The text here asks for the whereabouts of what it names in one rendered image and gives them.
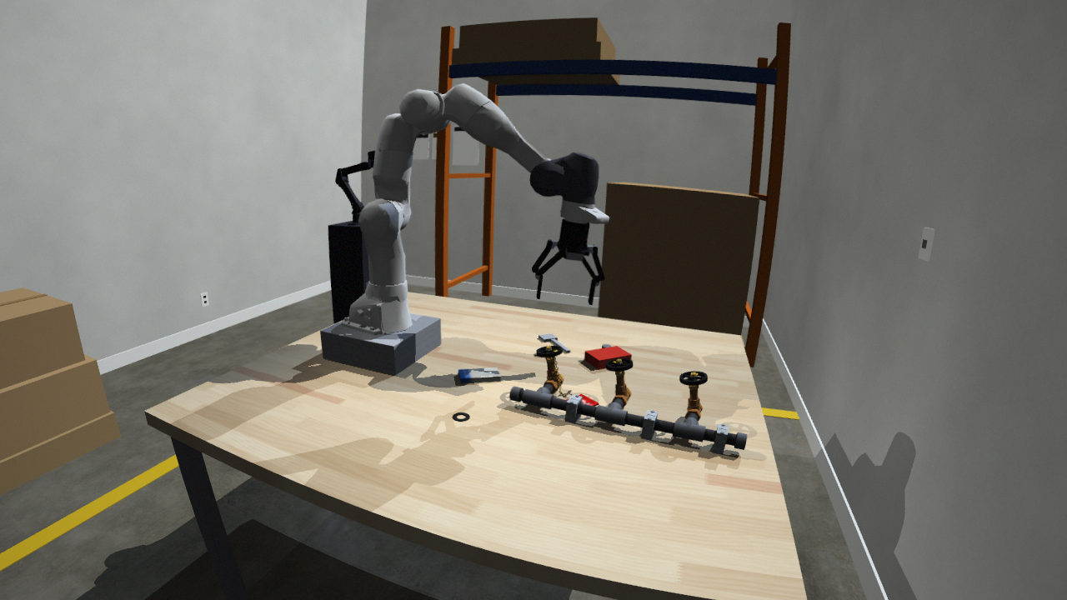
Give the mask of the red rectangular block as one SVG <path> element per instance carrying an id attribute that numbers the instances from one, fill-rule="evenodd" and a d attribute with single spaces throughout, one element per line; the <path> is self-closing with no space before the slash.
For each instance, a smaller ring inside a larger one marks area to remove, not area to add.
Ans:
<path id="1" fill-rule="evenodd" d="M 614 358 L 630 358 L 632 354 L 628 351 L 624 351 L 622 348 L 616 347 L 604 347 L 600 349 L 584 351 L 584 361 L 591 364 L 595 368 L 604 369 L 606 368 L 606 363 Z"/>

